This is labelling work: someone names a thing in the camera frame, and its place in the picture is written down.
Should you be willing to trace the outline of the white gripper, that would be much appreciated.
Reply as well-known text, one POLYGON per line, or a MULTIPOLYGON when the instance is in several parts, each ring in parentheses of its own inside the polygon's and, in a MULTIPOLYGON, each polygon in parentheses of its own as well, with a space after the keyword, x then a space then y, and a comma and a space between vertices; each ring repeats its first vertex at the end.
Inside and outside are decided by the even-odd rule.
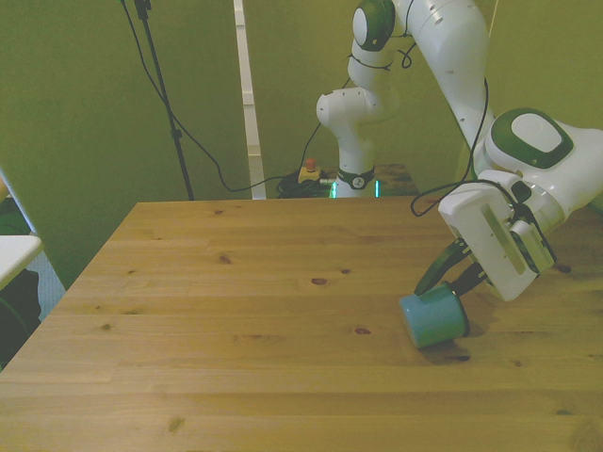
POLYGON ((480 285, 486 275, 492 290, 505 301, 516 299, 536 279, 510 234, 512 207, 500 187, 469 183, 454 189, 438 211, 457 237, 432 262, 416 285, 421 296, 434 288, 444 275, 467 256, 467 245, 477 263, 469 266, 450 290, 460 297, 480 285))

